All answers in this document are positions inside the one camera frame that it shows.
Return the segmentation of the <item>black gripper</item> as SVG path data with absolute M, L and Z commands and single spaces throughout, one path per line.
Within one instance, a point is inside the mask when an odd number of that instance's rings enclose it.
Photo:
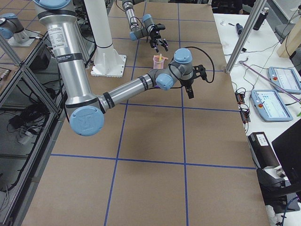
M 187 93 L 189 99 L 194 98 L 194 92 L 193 92 L 193 88 L 192 88 L 193 82 L 194 82 L 193 77 L 191 77 L 187 80 L 180 79 L 180 83 L 182 86 L 185 87 L 185 90 L 186 90 L 186 93 Z
M 166 39 L 161 39 L 161 35 L 158 30 L 153 29 L 150 34 L 150 46 L 153 48 L 157 53 L 159 52 L 158 50 L 158 45 L 162 46 L 165 51 L 168 51 L 168 42 Z

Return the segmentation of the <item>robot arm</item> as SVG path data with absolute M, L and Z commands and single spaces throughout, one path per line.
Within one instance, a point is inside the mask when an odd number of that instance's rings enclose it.
M 129 23 L 129 36 L 130 39 L 135 41 L 146 38 L 149 41 L 150 47 L 157 53 L 159 52 L 158 46 L 162 46 L 165 51 L 168 51 L 168 42 L 161 37 L 160 31 L 166 29 L 164 24 L 155 24 L 151 14 L 145 14 L 140 20 L 135 15 L 134 5 L 143 2 L 143 0 L 123 0 L 122 8 L 126 14 Z
M 93 35 L 97 43 L 95 75 L 122 76 L 126 56 L 113 47 L 107 10 L 102 0 L 85 2 Z M 89 85 L 86 66 L 77 39 L 77 17 L 70 0 L 37 0 L 35 7 L 39 21 L 46 26 L 56 62 L 61 73 L 67 101 L 69 124 L 81 136 L 98 133 L 108 109 L 155 86 L 169 90 L 176 82 L 193 98 L 194 69 L 191 52 L 176 50 L 173 61 L 165 69 L 153 69 L 102 95 L 95 95 Z

